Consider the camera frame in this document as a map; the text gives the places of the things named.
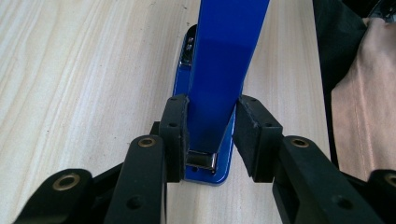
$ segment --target light wood surface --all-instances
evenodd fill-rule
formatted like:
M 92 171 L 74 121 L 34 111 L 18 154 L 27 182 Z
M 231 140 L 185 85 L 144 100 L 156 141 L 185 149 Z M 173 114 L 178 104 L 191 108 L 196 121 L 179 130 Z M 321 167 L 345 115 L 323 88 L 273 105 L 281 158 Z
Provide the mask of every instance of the light wood surface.
M 199 1 L 0 1 L 0 223 L 66 168 L 98 175 L 123 161 L 171 96 L 181 42 Z M 245 94 L 284 134 L 328 155 L 311 0 L 272 0 Z M 234 151 L 220 187 L 168 185 L 169 223 L 279 223 L 271 184 L 254 184 Z

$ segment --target person's leg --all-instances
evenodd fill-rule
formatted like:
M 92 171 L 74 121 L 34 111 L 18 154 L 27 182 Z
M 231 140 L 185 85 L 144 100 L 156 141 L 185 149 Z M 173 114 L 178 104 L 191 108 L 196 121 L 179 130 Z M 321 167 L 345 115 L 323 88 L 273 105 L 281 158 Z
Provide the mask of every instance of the person's leg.
M 362 19 L 339 0 L 313 0 L 313 6 L 330 148 L 332 161 L 337 165 L 331 92 L 347 74 L 367 28 Z

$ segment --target beige cloth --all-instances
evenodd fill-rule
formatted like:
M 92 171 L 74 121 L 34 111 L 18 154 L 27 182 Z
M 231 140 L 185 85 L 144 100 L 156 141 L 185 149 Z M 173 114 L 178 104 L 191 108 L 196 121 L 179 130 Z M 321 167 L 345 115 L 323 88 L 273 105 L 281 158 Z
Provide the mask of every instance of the beige cloth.
M 332 91 L 340 170 L 367 180 L 396 170 L 396 23 L 371 19 L 348 74 Z

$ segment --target blue object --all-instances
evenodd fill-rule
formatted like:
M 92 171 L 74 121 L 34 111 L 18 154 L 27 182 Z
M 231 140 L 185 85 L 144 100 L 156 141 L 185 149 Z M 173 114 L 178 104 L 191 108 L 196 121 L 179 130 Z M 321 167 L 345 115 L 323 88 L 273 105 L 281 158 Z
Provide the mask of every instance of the blue object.
M 183 44 L 180 61 L 183 55 L 188 60 L 177 69 L 174 94 L 187 93 L 190 99 L 190 150 L 218 153 L 218 160 L 214 175 L 209 170 L 187 166 L 186 179 L 218 185 L 228 175 L 233 109 L 268 4 L 269 0 L 201 1 L 196 36 L 186 37 Z

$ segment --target wood grain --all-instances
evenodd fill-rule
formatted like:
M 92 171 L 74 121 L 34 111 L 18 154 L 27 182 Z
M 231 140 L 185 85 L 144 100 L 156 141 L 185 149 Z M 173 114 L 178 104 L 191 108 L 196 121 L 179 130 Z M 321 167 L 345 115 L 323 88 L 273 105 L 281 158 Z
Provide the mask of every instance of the wood grain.
M 0 222 L 66 168 L 93 175 L 123 161 L 171 95 L 181 42 L 199 1 L 0 1 Z M 312 2 L 273 0 L 245 94 L 285 134 L 328 141 Z M 220 187 L 168 187 L 169 223 L 278 223 L 269 184 L 233 154 Z

